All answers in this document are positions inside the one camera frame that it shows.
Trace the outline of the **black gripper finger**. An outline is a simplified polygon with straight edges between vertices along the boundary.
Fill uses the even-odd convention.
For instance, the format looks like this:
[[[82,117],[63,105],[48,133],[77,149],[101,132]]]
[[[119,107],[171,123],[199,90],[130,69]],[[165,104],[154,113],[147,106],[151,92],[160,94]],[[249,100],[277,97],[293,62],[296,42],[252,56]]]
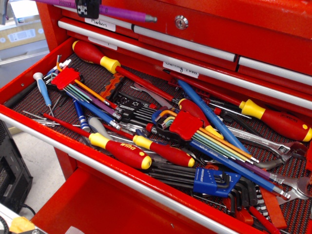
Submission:
[[[75,0],[77,14],[83,18],[97,19],[99,17],[100,0]]]

